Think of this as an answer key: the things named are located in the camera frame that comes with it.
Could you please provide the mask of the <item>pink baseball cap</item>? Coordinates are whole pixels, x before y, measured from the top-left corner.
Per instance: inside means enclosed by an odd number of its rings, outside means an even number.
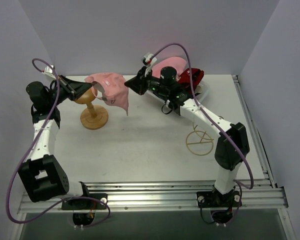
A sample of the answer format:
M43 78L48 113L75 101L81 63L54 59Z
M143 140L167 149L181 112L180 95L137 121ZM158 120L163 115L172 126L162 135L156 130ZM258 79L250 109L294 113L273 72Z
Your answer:
M119 107L129 114L129 89L123 75L114 72L94 73L84 79L96 84L91 88L93 95L108 106Z

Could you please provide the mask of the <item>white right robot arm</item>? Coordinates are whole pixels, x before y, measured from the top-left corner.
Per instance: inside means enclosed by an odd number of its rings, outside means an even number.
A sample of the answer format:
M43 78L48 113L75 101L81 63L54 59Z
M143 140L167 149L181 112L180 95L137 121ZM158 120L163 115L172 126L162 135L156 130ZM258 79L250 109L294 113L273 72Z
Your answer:
M208 131L217 140L214 158L219 170L212 200L215 205L224 206L230 201L229 193L234 188L239 167L247 161L246 156L250 152L246 127L240 122L234 124L222 119L201 105L195 94L179 83L175 68L164 67L159 77L146 70L145 66L142 67L136 76L125 82L125 86L140 96L146 92L154 94L169 109Z

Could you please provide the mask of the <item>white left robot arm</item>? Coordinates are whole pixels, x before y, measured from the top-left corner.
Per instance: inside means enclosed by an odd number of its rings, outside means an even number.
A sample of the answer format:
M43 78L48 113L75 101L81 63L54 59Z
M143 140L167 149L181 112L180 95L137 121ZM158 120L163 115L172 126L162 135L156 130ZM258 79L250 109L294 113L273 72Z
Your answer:
M61 123L57 106L67 99L79 99L92 86L92 83L74 81L61 75L50 86L33 81L26 87L32 101L34 143L18 168L18 175L32 202L73 197L72 202L78 209L85 210L90 206L87 186L81 181L69 180L54 151Z

